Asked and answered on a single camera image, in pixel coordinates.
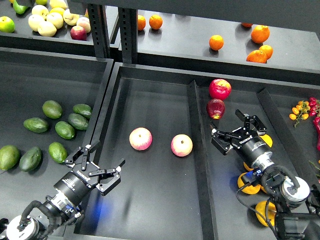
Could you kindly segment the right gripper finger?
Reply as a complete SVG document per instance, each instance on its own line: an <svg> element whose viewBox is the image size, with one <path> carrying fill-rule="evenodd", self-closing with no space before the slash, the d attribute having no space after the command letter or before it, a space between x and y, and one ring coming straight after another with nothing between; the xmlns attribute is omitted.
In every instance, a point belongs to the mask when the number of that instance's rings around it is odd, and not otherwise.
<svg viewBox="0 0 320 240"><path fill-rule="evenodd" d="M239 140L240 135L234 132L225 132L218 130L218 127L211 121L211 143L219 150L220 153L226 155L233 148L233 140Z"/></svg>
<svg viewBox="0 0 320 240"><path fill-rule="evenodd" d="M267 132L267 127L256 115L242 113L239 109L235 110L235 115L243 122L242 130L246 135L256 132L258 136L263 136Z"/></svg>

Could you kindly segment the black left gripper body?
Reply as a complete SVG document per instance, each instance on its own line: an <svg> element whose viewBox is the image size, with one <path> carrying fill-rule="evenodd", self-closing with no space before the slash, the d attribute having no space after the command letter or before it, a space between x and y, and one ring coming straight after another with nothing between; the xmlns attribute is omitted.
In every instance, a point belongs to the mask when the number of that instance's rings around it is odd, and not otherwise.
<svg viewBox="0 0 320 240"><path fill-rule="evenodd" d="M55 185L75 206L79 205L83 198L98 184L99 176L90 176L90 172L98 171L100 168L93 162L86 164L82 170L82 164L75 164L71 171L67 172Z"/></svg>

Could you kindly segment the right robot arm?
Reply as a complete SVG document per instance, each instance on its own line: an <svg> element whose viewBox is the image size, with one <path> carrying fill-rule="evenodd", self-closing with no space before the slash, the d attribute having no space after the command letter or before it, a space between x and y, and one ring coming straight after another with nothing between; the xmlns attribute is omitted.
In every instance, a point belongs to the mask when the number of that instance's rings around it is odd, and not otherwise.
<svg viewBox="0 0 320 240"><path fill-rule="evenodd" d="M235 150L251 169L241 176L243 186L262 186L268 195L261 211L254 212L266 223L278 240L318 240L320 238L320 190L309 186L286 167L272 161L270 146L263 140L267 129L256 116L236 116L243 126L232 132L211 125L211 143L223 154Z"/></svg>

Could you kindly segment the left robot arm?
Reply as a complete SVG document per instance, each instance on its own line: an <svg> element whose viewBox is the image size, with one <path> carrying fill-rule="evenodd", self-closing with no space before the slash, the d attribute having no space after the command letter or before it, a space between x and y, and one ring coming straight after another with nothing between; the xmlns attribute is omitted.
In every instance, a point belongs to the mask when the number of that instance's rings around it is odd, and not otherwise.
<svg viewBox="0 0 320 240"><path fill-rule="evenodd" d="M102 169L90 160L91 153L100 142L80 146L64 163L71 168L55 185L56 194L46 196L44 202L33 200L12 220L0 220L2 240L46 240L60 227L79 223L85 217L81 207L83 199L94 189L107 195L121 181L121 167Z"/></svg>

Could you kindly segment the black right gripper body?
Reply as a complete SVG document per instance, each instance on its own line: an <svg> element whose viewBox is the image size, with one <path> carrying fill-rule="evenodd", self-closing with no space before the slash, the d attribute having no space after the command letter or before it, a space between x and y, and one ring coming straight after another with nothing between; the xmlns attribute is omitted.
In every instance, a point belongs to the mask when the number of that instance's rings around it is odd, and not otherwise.
<svg viewBox="0 0 320 240"><path fill-rule="evenodd" d="M272 155L271 148L261 138L265 132L238 128L231 133L234 136L231 140L231 146L242 157L248 167L260 168L261 163L263 163L264 168L266 168L273 164L270 160Z"/></svg>

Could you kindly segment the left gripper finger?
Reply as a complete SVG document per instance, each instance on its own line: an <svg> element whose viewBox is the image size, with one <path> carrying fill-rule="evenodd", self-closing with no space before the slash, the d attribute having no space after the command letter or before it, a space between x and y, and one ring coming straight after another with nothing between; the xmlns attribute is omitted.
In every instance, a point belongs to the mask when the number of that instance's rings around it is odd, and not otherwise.
<svg viewBox="0 0 320 240"><path fill-rule="evenodd" d="M95 186L102 196L106 196L111 190L113 190L120 182L121 176L120 172L122 166L126 163L126 160L122 158L120 164L117 167L110 169L100 169L91 170L88 173L88 176L91 180L94 180L97 177L95 183L91 183L91 186Z"/></svg>
<svg viewBox="0 0 320 240"><path fill-rule="evenodd" d="M95 141L86 146L79 146L64 160L67 167L71 168L70 172L77 174L79 171L81 174L88 174L89 172L100 170L100 167L90 160L90 155L99 148L101 142Z"/></svg>

